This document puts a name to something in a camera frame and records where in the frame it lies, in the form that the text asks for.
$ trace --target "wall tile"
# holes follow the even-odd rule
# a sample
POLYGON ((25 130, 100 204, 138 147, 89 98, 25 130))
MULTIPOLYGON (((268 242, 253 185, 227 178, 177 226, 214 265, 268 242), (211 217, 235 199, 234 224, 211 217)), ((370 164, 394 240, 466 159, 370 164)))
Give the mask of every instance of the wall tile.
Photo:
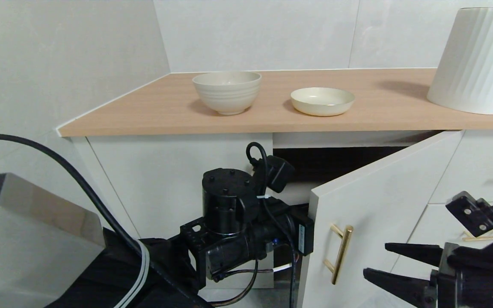
POLYGON ((0 133, 40 136, 168 72, 151 1, 0 1, 0 133))
POLYGON ((436 68, 457 10, 493 0, 360 0, 350 68, 436 68))
MULTIPOLYGON (((97 191, 102 200, 104 200, 104 196, 92 180, 88 169, 86 169, 85 164, 70 140, 61 138, 56 134, 56 131, 51 131, 33 140, 51 148, 66 158, 84 176, 94 190, 97 191)), ((85 209, 95 213, 98 212, 84 191, 82 191, 76 181, 60 164, 33 148, 19 145, 16 151, 0 160, 0 173, 6 172, 14 173, 85 209)), ((104 219, 100 218, 100 220, 103 226, 108 227, 104 219)))
POLYGON ((346 68, 358 0, 155 0, 172 72, 346 68))

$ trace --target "label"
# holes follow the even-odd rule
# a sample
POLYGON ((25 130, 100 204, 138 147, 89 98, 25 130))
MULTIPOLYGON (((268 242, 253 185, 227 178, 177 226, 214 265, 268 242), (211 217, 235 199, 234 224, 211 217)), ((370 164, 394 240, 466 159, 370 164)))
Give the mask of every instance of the label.
POLYGON ((303 241, 306 236, 306 228, 302 225, 299 225, 299 234, 298 234, 298 250, 303 253, 303 241))

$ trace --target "bowl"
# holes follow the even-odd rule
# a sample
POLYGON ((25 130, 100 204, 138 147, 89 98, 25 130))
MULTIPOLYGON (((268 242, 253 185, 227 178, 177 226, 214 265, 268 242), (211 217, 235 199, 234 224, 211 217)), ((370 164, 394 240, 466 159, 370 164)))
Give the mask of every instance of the bowl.
POLYGON ((221 115, 242 113, 258 96, 262 75, 255 72, 214 72, 193 78, 193 85, 207 107, 221 115))
POLYGON ((290 98, 297 111, 319 117, 341 115, 355 101, 351 92, 334 88, 298 89, 290 93, 290 98))

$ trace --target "gold handle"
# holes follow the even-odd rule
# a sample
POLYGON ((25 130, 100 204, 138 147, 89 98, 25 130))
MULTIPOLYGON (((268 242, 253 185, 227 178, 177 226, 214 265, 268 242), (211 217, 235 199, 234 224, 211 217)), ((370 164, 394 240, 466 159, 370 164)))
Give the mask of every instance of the gold handle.
POLYGON ((475 236, 473 236, 473 234, 470 234, 467 231, 464 231, 463 234, 466 235, 465 237, 462 237, 462 239, 461 239, 464 242, 480 242, 482 240, 493 240, 493 236, 479 236, 479 237, 475 237, 475 236))
POLYGON ((349 246, 349 242, 353 234, 353 227, 347 225, 346 230, 342 231, 335 224, 332 224, 330 226, 330 229, 334 231, 335 234, 338 234, 338 236, 342 239, 342 243, 340 244, 340 250, 338 251, 338 256, 336 257, 336 264, 333 266, 332 263, 328 261, 328 259, 324 260, 324 265, 326 265, 328 269, 332 272, 332 279, 330 280, 330 282, 332 284, 336 284, 336 280, 338 279, 338 274, 340 273, 340 268, 344 263, 344 258, 346 257, 347 248, 349 246))

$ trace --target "ribbed lamp shade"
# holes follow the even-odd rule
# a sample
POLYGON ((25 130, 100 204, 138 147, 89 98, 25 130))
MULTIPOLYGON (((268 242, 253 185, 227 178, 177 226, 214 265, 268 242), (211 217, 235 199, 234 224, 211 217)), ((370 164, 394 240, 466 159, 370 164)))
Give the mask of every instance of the ribbed lamp shade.
POLYGON ((458 11, 427 99, 493 115, 493 8, 458 11))

